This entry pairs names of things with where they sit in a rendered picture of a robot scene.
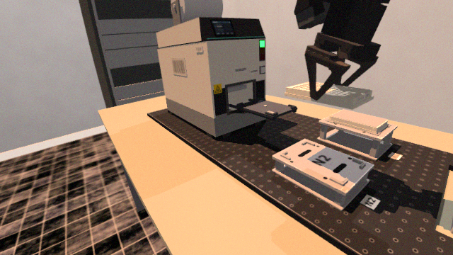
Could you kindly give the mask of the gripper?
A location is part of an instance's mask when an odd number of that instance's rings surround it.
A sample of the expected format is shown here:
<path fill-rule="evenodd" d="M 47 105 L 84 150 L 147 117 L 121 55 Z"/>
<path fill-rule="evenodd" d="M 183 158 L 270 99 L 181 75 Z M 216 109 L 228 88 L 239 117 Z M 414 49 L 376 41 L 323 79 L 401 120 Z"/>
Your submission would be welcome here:
<path fill-rule="evenodd" d="M 306 47 L 304 56 L 309 75 L 309 92 L 310 97 L 316 101 L 332 85 L 349 86 L 372 67 L 379 58 L 377 53 L 381 45 L 370 41 L 372 41 L 387 6 L 371 1 L 365 8 L 362 7 L 364 0 L 353 1 L 356 1 L 356 4 L 342 38 L 317 33 L 314 45 Z M 337 52 L 337 54 L 332 52 Z M 342 75 L 351 66 L 346 64 L 345 60 L 359 64 L 360 68 L 341 83 Z M 331 70 L 331 75 L 318 91 L 316 90 L 316 63 Z"/>

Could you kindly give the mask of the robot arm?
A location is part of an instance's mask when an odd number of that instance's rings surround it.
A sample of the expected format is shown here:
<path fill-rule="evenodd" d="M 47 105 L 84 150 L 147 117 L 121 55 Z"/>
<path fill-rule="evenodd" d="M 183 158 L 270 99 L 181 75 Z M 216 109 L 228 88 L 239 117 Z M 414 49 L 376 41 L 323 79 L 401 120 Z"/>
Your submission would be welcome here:
<path fill-rule="evenodd" d="M 390 0 L 364 0 L 362 7 L 370 2 L 388 4 Z M 322 33 L 342 38 L 356 1 L 353 0 L 297 0 L 294 14 L 298 29 L 307 29 L 323 24 Z"/>

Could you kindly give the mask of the cream label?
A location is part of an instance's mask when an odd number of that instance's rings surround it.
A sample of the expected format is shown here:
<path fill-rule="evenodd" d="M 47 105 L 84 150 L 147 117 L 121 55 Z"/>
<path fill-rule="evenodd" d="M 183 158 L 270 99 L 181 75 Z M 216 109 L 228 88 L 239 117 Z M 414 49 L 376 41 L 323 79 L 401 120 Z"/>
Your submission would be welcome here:
<path fill-rule="evenodd" d="M 402 155 L 392 152 L 388 157 L 399 160 L 402 157 Z"/>
<path fill-rule="evenodd" d="M 379 202 L 380 200 L 377 200 L 376 198 L 373 198 L 370 195 L 366 195 L 360 203 L 374 210 L 379 204 Z"/>

